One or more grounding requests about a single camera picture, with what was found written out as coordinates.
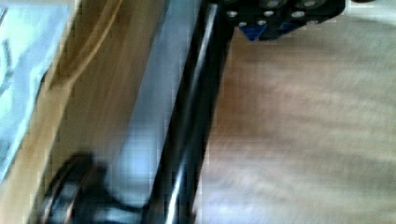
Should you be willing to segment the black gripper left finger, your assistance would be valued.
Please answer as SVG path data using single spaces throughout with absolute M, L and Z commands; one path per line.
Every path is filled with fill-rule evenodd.
M 47 188 L 36 224 L 140 224 L 143 209 L 111 196 L 105 176 L 91 153 L 72 155 Z

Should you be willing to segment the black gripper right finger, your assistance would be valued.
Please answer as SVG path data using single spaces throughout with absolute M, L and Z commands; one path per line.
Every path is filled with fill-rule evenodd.
M 214 0 L 250 41 L 280 38 L 309 24 L 340 15 L 346 0 Z

